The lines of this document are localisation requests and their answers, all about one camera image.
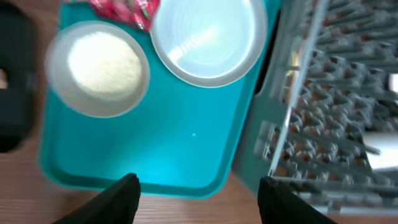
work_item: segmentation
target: dishwasher rack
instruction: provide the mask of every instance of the dishwasher rack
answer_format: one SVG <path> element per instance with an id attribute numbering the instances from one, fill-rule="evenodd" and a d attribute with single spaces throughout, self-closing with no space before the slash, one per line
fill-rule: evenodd
<path id="1" fill-rule="evenodd" d="M 397 131 L 398 1 L 282 2 L 271 62 L 233 172 L 269 175 L 324 213 L 398 214 L 398 179 L 373 172 L 365 131 Z"/>

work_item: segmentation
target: wooden table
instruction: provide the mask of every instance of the wooden table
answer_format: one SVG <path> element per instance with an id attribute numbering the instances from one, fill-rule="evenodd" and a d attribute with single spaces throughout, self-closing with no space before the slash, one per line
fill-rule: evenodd
<path id="1" fill-rule="evenodd" d="M 10 154 L 0 154 L 0 223 L 46 224 L 63 217 L 97 192 L 64 189 L 44 177 L 37 163 L 40 110 L 45 95 L 43 58 L 57 26 L 56 0 L 11 0 L 23 8 L 40 29 L 40 88 L 37 125 L 32 136 Z M 339 223 L 394 223 L 396 218 L 333 217 Z M 261 223 L 256 197 L 231 175 L 224 188 L 206 200 L 142 197 L 134 223 Z"/>

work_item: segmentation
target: red packet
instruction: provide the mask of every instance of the red packet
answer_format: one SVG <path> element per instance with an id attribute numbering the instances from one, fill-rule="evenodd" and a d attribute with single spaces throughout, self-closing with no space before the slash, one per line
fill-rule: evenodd
<path id="1" fill-rule="evenodd" d="M 97 15 L 130 24 L 148 32 L 160 0 L 65 0 L 67 3 L 88 2 Z"/>

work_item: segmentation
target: white bowl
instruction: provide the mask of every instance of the white bowl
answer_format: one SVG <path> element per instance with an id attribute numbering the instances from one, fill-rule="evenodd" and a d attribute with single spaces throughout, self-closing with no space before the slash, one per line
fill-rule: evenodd
<path id="1" fill-rule="evenodd" d="M 68 66 L 68 54 L 73 43 L 88 34 L 107 32 L 124 40 L 137 54 L 142 68 L 138 88 L 121 100 L 104 100 L 83 91 Z M 127 113 L 143 99 L 149 86 L 149 63 L 140 45 L 119 27 L 100 21 L 76 23 L 60 31 L 53 39 L 45 59 L 47 80 L 62 101 L 73 110 L 95 118 L 110 118 Z"/>
<path id="2" fill-rule="evenodd" d="M 150 36 L 179 79 L 225 86 L 257 62 L 267 37 L 266 9 L 263 0 L 161 0 Z"/>

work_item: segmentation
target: teal tray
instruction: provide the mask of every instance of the teal tray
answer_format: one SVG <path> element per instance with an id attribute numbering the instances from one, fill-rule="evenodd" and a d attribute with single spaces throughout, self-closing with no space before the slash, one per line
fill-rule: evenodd
<path id="1" fill-rule="evenodd" d="M 270 33 L 280 2 L 265 2 Z M 88 4 L 62 5 L 61 29 L 88 20 L 99 20 Z M 74 112 L 49 89 L 40 157 L 44 172 L 61 185 L 81 189 L 101 190 L 133 172 L 144 194 L 215 194 L 229 174 L 266 50 L 239 81 L 199 88 L 167 70 L 149 34 L 118 26 L 138 41 L 149 60 L 145 98 L 127 114 L 98 119 Z"/>

